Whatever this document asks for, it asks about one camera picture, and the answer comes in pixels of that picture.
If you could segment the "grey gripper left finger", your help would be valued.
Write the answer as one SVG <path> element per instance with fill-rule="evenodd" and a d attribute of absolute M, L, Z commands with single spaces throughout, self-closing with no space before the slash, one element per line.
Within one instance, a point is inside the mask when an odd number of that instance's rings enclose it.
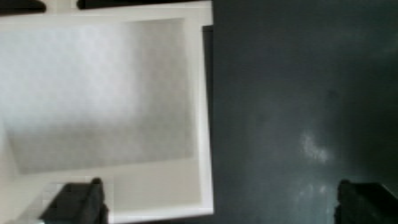
<path fill-rule="evenodd" d="M 109 224 L 103 181 L 68 183 L 40 216 L 45 224 Z"/>

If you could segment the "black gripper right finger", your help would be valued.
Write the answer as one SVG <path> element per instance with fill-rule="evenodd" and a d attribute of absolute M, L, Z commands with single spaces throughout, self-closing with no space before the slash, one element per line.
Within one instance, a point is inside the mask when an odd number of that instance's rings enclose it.
<path fill-rule="evenodd" d="M 398 197 L 381 183 L 342 180 L 334 224 L 398 224 Z"/>

